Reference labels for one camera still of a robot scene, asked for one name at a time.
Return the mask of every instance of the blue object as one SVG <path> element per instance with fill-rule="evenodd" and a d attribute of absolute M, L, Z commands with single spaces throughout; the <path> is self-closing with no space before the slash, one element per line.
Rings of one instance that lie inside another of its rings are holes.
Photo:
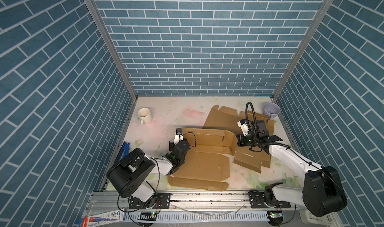
<path fill-rule="evenodd" d="M 116 164 L 118 161 L 120 161 L 122 158 L 124 158 L 126 155 L 128 155 L 128 153 L 129 153 L 129 146 L 130 146 L 130 144 L 126 143 L 126 142 L 124 142 L 122 144 L 122 147 L 121 147 L 121 149 L 119 151 L 118 157 L 116 157 L 116 160 L 115 160 L 114 164 Z"/>

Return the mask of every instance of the black mounting plate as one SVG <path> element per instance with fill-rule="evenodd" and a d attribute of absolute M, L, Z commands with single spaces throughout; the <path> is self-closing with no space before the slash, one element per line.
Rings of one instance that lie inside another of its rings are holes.
<path fill-rule="evenodd" d="M 170 193 L 156 193 L 156 201 L 157 200 L 161 203 L 161 209 L 169 209 Z M 144 205 L 144 202 L 136 197 L 132 197 L 129 202 L 129 210 L 137 209 L 142 205 Z M 145 207 L 148 207 L 148 204 L 143 206 L 141 209 L 145 209 Z"/>
<path fill-rule="evenodd" d="M 260 209 L 260 208 L 276 208 L 276 206 L 269 206 L 264 201 L 264 194 L 260 191 L 249 191 L 249 202 L 251 203 L 252 209 Z M 291 204 L 289 202 L 285 201 L 277 201 L 278 204 L 280 204 L 281 208 L 290 208 Z"/>

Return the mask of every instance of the cup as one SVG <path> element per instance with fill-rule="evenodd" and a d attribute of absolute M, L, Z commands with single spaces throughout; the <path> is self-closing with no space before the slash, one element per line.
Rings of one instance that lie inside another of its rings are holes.
<path fill-rule="evenodd" d="M 138 112 L 137 115 L 140 118 L 140 123 L 141 124 L 148 124 L 152 121 L 152 115 L 151 111 L 148 108 L 141 108 Z"/>
<path fill-rule="evenodd" d="M 280 107 L 275 103 L 268 102 L 264 104 L 263 115 L 267 115 L 270 118 L 275 118 L 280 114 Z"/>

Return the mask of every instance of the gray floor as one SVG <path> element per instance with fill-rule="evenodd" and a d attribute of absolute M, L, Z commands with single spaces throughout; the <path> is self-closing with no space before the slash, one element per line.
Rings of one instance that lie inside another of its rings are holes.
<path fill-rule="evenodd" d="M 289 221 L 292 218 L 293 211 L 283 211 L 283 222 Z M 138 227 L 133 223 L 115 223 L 109 224 L 108 227 Z M 152 227 L 270 227 L 268 222 L 210 222 L 210 223 L 193 223 L 193 224 L 153 224 Z M 325 227 L 325 225 L 318 224 L 304 224 L 297 210 L 293 220 L 281 227 Z"/>

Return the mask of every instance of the cardboard sheet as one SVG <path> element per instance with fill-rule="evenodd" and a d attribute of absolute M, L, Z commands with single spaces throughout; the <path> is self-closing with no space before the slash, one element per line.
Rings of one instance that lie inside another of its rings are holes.
<path fill-rule="evenodd" d="M 245 118 L 245 111 L 240 112 L 222 106 L 219 108 L 219 105 L 212 107 L 209 115 L 205 121 L 205 129 L 221 129 L 228 130 L 235 135 L 242 134 L 241 128 L 238 127 L 237 122 Z M 270 120 L 268 116 L 256 113 L 257 120 L 264 120 L 266 123 L 266 128 L 270 135 L 273 135 L 275 129 L 275 121 Z M 248 119 L 253 119 L 252 112 L 248 111 Z M 270 167 L 271 156 L 265 152 L 252 152 L 249 150 L 249 147 L 238 147 L 236 139 L 236 148 L 235 152 L 233 149 L 230 152 L 231 155 L 235 156 L 233 163 L 241 165 L 242 167 L 248 168 L 250 170 L 261 172 L 261 167 Z"/>
<path fill-rule="evenodd" d="M 187 132 L 195 134 L 196 147 L 193 147 L 194 135 Z M 169 184 L 194 189 L 226 190 L 228 183 L 223 181 L 229 178 L 229 158 L 222 154 L 235 150 L 235 135 L 227 130 L 193 128 L 183 128 L 183 133 L 192 147 L 185 156 L 185 163 L 168 177 Z"/>

